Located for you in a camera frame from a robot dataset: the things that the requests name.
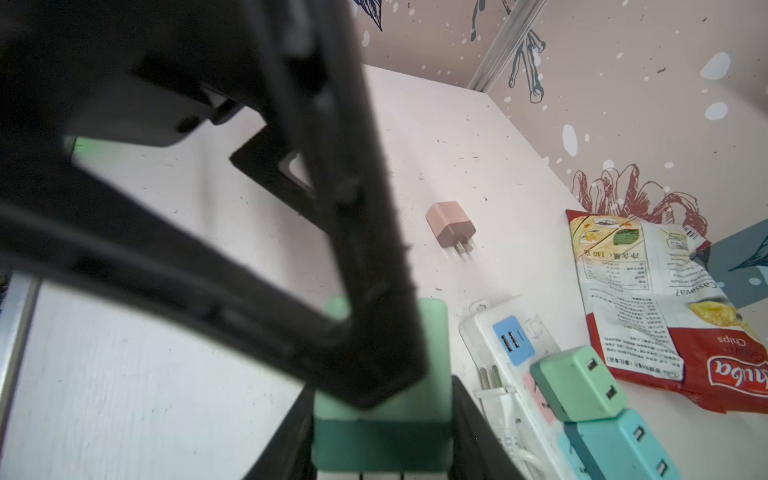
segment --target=green charger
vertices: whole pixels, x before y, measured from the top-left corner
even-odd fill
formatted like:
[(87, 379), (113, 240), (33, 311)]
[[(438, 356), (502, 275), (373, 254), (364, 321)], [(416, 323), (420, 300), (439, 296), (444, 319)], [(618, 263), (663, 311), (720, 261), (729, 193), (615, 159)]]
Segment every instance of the green charger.
[(555, 353), (531, 367), (538, 388), (561, 422), (612, 419), (627, 395), (591, 346)]
[[(312, 460), (326, 472), (447, 472), (453, 460), (452, 381), (448, 307), (420, 299), (419, 317), (429, 369), (418, 383), (371, 410), (359, 410), (324, 392), (315, 394)], [(349, 316), (345, 298), (326, 313)]]

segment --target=wallpaper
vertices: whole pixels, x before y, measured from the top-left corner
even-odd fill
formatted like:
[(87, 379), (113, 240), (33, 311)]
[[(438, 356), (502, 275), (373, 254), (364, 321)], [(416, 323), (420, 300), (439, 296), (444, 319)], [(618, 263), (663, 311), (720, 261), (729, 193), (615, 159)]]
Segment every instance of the wallpaper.
[(349, 0), (368, 65), (465, 87), (513, 0)]
[(585, 210), (712, 241), (697, 261), (763, 336), (766, 20), (764, 0), (550, 0), (489, 92)]

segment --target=chip bag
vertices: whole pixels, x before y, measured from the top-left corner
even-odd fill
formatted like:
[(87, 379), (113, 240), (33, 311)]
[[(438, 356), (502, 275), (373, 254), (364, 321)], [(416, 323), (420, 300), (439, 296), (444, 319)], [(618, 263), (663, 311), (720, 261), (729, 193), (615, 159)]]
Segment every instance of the chip bag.
[(689, 227), (568, 210), (592, 346), (618, 379), (715, 412), (768, 413), (766, 348), (700, 264)]

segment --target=white table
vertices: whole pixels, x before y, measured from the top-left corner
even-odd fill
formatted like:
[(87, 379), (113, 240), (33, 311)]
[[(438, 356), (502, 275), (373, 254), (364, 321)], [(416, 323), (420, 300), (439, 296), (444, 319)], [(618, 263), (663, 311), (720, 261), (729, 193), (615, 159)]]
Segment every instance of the white table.
[[(571, 252), (569, 189), (487, 95), (366, 68), (419, 296), (451, 314), (452, 369), (478, 389), (458, 322), (475, 300), (522, 293), (567, 349), (588, 343)], [(244, 111), (166, 149), (100, 143), (84, 168), (300, 298), (341, 292), (323, 234), (237, 171), (263, 126)], [(457, 200), (475, 251), (443, 250), (424, 220)], [(687, 478), (764, 478), (764, 415), (706, 412), (623, 383)], [(239, 480), (300, 384), (146, 313), (45, 282), (0, 478)]]

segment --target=red packaging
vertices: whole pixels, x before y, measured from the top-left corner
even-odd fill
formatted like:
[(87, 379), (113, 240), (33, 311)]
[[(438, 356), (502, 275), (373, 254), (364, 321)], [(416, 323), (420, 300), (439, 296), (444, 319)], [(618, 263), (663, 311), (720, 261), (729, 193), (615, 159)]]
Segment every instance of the red packaging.
[(592, 346), (618, 378), (707, 410), (768, 413), (766, 348), (698, 263), (689, 227), (568, 210)]

